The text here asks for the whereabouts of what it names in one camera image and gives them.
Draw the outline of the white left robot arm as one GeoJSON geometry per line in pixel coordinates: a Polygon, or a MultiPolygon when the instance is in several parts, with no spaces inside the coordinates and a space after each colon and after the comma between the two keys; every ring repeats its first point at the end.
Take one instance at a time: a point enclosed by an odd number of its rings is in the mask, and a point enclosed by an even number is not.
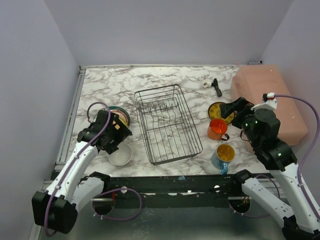
{"type": "Polygon", "coordinates": [[[100,151],[109,155],[118,145],[132,135],[119,115],[107,109],[98,111],[94,122],[77,135],[69,160],[45,191],[37,191],[32,199],[34,222],[63,234],[71,231],[76,223],[80,203],[74,201],[75,191],[89,163],[100,151]]]}

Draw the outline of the orange mug black handle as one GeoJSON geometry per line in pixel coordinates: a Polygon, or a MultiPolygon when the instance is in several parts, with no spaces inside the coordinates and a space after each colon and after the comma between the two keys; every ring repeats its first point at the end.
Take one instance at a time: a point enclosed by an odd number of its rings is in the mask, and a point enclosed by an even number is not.
{"type": "Polygon", "coordinates": [[[212,140],[228,141],[230,136],[227,134],[227,123],[219,118],[214,118],[210,121],[207,135],[212,140]]]}

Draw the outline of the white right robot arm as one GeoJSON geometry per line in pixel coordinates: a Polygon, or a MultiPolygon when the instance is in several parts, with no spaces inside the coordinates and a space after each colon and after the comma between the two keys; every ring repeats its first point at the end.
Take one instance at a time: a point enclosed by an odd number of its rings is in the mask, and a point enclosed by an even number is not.
{"type": "Polygon", "coordinates": [[[234,187],[257,202],[277,221],[287,240],[318,240],[320,238],[320,207],[302,176],[302,166],[317,142],[320,131],[301,161],[292,148],[278,137],[281,122],[275,110],[280,95],[265,93],[262,103],[254,105],[243,97],[222,103],[220,115],[235,113],[231,124],[245,134],[257,159],[275,178],[287,203],[272,194],[248,170],[232,176],[234,187]]]}

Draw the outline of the yellow patterned plate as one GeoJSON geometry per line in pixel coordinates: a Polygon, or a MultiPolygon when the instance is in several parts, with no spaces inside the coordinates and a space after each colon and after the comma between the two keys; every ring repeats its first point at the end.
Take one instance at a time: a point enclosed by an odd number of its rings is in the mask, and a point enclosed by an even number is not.
{"type": "Polygon", "coordinates": [[[224,104],[224,102],[218,101],[218,102],[212,103],[208,108],[208,116],[211,120],[221,119],[225,121],[227,125],[229,125],[235,118],[235,113],[233,112],[227,118],[221,117],[221,110],[220,110],[221,104],[224,104]]]}

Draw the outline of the blue butterfly mug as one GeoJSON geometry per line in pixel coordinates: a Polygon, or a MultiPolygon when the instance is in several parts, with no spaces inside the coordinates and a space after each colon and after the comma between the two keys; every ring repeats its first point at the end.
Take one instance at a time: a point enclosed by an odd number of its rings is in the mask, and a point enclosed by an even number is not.
{"type": "Polygon", "coordinates": [[[221,144],[212,154],[210,160],[215,168],[219,170],[221,175],[228,173],[229,164],[235,158],[235,150],[229,144],[221,144]]]}

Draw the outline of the beige ceramic bowl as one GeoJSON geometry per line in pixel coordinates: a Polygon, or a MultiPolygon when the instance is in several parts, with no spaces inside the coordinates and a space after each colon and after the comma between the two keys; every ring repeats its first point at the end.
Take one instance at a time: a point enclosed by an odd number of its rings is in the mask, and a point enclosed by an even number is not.
{"type": "Polygon", "coordinates": [[[118,150],[109,155],[108,159],[115,166],[124,166],[131,161],[133,150],[131,146],[125,142],[121,142],[117,147],[118,150]]]}

